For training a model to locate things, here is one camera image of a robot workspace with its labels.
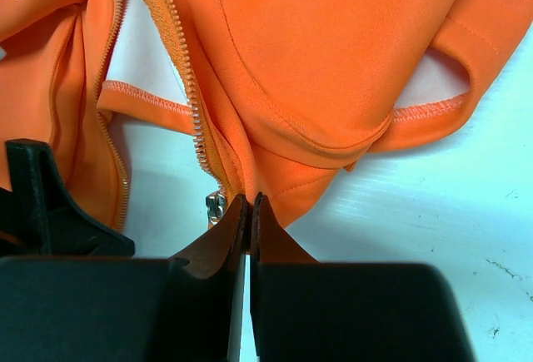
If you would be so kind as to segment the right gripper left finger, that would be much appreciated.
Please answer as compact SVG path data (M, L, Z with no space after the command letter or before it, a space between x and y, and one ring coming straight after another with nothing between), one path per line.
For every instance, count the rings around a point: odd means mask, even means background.
M2 360L238 360L247 217L238 196L168 259L2 259Z

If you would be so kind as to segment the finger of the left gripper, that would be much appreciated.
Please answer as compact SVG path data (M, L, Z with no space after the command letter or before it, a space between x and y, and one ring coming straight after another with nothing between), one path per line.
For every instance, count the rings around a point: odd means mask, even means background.
M5 143L10 191L1 189L1 255L132 256L134 242L90 217L70 196L48 144Z

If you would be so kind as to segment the orange zip jacket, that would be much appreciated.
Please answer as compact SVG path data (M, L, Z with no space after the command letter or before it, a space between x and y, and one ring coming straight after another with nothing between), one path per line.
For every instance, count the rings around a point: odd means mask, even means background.
M194 138L228 199L288 226L368 152L471 117L532 0L1 0L1 138L47 143L75 202L120 230L117 114Z

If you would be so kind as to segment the silver zipper pull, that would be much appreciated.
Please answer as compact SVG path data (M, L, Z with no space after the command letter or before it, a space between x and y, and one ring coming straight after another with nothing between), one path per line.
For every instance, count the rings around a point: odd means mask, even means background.
M208 227L215 226L224 216L227 209L227 198L221 191L214 191L206 196Z

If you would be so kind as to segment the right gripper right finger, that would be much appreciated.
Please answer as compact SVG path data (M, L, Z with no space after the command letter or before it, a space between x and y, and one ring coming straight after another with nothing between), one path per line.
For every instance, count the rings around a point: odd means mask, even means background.
M326 263L252 210L250 311L261 361L472 361L443 275L419 263Z

